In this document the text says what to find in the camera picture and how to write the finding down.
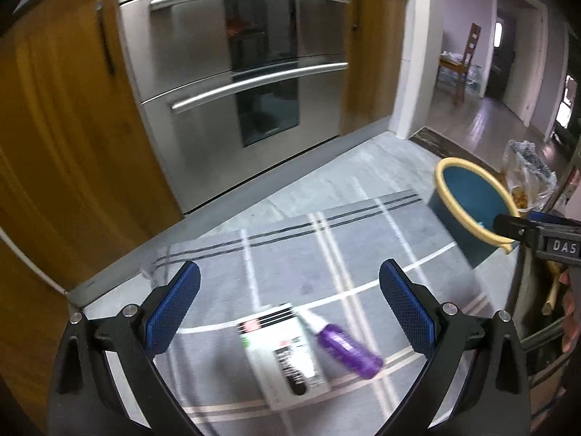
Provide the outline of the person's right hand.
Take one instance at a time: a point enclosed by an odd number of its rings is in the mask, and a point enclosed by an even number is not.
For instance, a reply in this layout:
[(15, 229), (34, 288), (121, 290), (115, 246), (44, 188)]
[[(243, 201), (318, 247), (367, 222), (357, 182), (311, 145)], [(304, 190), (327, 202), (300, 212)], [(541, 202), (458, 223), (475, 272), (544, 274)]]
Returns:
[(564, 318), (562, 323), (563, 337), (561, 341), (561, 349), (566, 353), (575, 346), (580, 335), (580, 325), (574, 316), (576, 310), (576, 295), (573, 291), (572, 285), (570, 284), (569, 270), (566, 270), (560, 275), (559, 281), (568, 286), (567, 293), (562, 301)]

